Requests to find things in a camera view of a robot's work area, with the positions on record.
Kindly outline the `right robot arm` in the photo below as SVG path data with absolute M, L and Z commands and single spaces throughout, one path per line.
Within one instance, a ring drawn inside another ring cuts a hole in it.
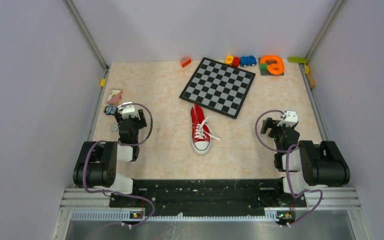
M 351 172 L 337 144 L 331 140 L 300 140 L 295 128 L 268 117 L 260 131 L 274 140 L 274 167 L 280 172 L 289 170 L 293 191 L 347 185 Z

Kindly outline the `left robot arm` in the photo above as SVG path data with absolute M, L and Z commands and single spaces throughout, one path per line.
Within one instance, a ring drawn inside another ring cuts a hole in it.
M 133 188 L 134 180 L 117 173 L 117 163 L 134 162 L 139 157 L 139 131 L 147 127 L 144 111 L 116 111 L 117 141 L 85 141 L 73 170 L 73 183 L 82 188 L 119 192 L 129 207 L 140 202 L 139 191 Z

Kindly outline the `red canvas sneaker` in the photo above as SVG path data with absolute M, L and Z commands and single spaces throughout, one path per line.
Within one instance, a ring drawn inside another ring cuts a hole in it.
M 212 140 L 221 139 L 209 127 L 209 118 L 205 116 L 203 109 L 193 103 L 190 109 L 191 120 L 191 144 L 198 155 L 205 155 L 209 152 Z

